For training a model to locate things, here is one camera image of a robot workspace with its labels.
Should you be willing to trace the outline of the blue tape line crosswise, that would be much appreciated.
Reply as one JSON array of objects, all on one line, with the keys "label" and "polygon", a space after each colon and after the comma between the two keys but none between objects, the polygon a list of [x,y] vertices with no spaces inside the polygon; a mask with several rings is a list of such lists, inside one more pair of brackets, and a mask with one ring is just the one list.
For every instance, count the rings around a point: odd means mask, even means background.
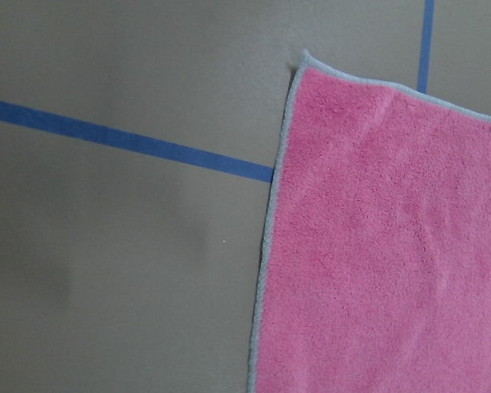
[{"label": "blue tape line crosswise", "polygon": [[0,121],[270,183],[274,169],[247,160],[0,101]]}]

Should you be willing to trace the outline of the pink towel with grey back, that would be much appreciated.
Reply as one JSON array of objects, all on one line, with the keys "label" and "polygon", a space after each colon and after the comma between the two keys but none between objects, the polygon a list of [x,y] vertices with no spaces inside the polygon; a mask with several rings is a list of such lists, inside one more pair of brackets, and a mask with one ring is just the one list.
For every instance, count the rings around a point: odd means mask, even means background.
[{"label": "pink towel with grey back", "polygon": [[302,56],[247,389],[491,392],[491,116]]}]

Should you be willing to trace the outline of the blue tape line lengthwise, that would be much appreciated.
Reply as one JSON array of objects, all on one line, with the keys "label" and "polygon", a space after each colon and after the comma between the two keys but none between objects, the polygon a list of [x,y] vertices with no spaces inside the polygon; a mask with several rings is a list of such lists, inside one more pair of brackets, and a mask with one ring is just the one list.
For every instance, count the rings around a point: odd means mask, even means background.
[{"label": "blue tape line lengthwise", "polygon": [[417,72],[417,91],[427,93],[430,50],[432,43],[433,25],[435,15],[435,0],[425,0],[421,27],[421,46],[419,51],[419,62]]}]

